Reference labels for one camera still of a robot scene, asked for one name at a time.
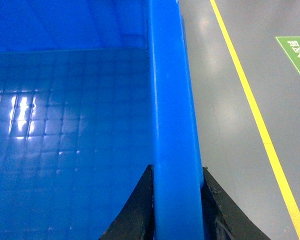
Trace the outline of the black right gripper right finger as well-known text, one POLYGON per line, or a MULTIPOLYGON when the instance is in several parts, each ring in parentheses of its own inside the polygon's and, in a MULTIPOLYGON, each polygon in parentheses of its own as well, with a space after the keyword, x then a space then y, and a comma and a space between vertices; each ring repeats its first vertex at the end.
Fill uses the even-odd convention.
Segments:
POLYGON ((203 229, 206 240, 268 240, 221 187, 208 168, 203 167, 201 188, 203 229))

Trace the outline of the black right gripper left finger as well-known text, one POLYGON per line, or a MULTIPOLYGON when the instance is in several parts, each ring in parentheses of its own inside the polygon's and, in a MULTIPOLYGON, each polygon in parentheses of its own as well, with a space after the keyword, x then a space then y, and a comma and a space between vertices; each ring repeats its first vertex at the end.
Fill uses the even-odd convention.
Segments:
POLYGON ((155 235, 153 165, 149 164, 101 240, 152 240, 155 235))

